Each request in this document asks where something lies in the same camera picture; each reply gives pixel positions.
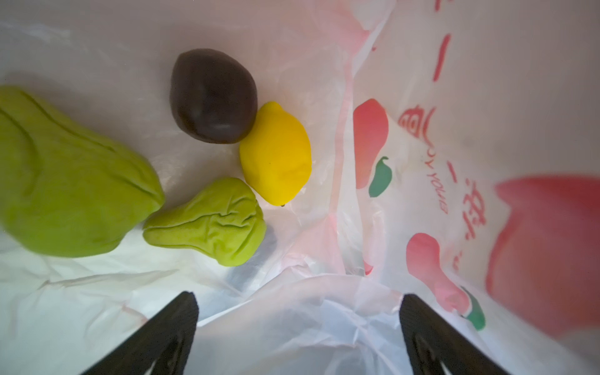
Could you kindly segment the dark purple mangosteen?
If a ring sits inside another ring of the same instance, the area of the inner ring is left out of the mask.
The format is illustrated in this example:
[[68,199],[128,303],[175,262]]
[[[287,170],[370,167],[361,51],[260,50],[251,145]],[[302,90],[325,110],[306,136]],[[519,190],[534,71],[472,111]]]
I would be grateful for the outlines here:
[[170,80],[170,109],[184,133],[210,144],[236,144],[253,129],[256,82],[228,54],[210,48],[181,53]]

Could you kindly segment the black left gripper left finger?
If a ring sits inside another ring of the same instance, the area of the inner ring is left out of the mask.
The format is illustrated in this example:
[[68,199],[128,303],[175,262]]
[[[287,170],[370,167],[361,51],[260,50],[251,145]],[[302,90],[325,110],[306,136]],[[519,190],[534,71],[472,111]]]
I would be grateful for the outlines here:
[[198,314],[195,295],[182,292],[131,337],[84,373],[184,373],[194,341]]

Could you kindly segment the yellow lemon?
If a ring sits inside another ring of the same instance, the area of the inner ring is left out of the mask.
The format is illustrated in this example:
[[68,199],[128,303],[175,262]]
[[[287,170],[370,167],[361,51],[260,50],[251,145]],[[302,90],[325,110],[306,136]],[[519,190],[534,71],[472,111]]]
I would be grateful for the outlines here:
[[290,203],[312,173],[306,129],[277,102],[259,109],[251,132],[240,143],[239,155],[247,184],[273,206]]

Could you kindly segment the green pear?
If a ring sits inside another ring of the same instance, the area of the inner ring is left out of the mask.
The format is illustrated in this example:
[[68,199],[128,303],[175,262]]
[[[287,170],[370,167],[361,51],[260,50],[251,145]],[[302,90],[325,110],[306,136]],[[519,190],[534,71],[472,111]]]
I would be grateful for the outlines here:
[[1,226],[67,258],[114,250],[165,202],[149,162],[17,86],[1,88]]

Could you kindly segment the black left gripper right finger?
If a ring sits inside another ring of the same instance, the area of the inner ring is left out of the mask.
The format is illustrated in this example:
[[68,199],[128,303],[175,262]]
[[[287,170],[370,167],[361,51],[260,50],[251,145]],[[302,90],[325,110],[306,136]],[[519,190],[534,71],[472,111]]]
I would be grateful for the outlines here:
[[414,294],[403,296],[399,321],[414,374],[505,374]]

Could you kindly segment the pink plastic bag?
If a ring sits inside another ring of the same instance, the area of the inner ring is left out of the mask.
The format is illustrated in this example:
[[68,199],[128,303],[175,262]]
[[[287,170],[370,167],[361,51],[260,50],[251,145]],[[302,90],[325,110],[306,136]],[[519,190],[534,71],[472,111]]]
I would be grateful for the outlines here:
[[242,176],[173,121],[194,48],[303,123],[309,182],[240,267],[140,227],[78,259],[2,233],[2,373],[82,373],[183,291],[188,374],[410,374],[411,294],[509,373],[599,372],[597,1],[1,4],[1,82],[145,156],[166,208]]

